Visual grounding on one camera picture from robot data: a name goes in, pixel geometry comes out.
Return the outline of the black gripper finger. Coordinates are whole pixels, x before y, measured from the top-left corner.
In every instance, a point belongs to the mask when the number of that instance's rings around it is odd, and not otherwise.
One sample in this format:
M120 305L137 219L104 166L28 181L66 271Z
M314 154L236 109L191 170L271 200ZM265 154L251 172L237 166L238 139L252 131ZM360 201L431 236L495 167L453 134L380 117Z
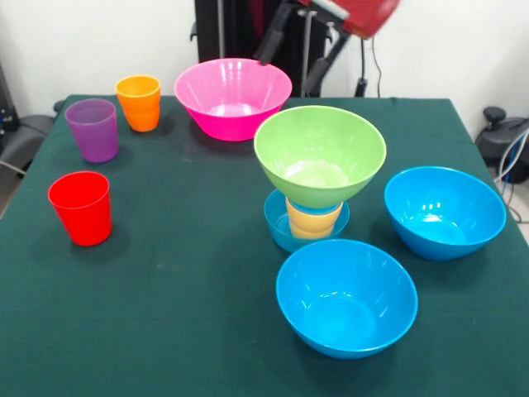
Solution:
M317 59L313 67L309 70L306 81L303 84L304 93L312 93L313 90L323 81L327 72L334 65L336 59L346 46L349 39L350 35L347 32L340 34L329 54Z
M278 9L255 52L255 59L261 65L270 64L274 58L274 55L284 38L284 27L293 9L294 2L281 2L279 4Z

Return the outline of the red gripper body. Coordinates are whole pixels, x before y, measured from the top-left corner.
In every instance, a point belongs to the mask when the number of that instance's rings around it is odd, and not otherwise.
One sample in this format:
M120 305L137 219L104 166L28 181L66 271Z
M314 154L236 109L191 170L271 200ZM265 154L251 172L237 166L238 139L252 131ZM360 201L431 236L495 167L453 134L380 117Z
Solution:
M299 1L340 33L369 39L397 9L399 0Z

